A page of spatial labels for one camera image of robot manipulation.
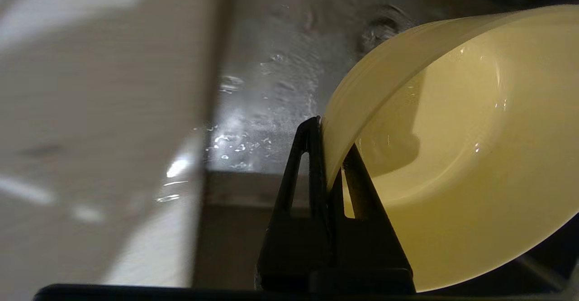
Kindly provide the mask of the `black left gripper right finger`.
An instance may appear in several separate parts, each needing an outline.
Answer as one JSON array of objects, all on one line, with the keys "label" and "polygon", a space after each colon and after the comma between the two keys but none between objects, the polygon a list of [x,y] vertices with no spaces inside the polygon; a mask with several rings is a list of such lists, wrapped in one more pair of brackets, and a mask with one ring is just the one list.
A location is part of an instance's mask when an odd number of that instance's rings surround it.
[{"label": "black left gripper right finger", "polygon": [[327,196],[329,264],[310,275],[317,293],[415,293],[413,270],[352,146]]}]

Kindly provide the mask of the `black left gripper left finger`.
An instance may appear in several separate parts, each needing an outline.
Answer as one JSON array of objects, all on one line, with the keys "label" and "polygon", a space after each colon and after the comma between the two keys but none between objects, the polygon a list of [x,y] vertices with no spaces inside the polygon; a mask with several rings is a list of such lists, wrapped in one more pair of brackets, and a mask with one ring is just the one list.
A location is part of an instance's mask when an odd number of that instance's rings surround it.
[{"label": "black left gripper left finger", "polygon": [[[291,214],[303,154],[308,161],[309,216]],[[331,233],[327,223],[326,178],[320,119],[312,117],[296,130],[273,212],[255,266],[257,289],[308,292],[313,274],[329,265]]]}]

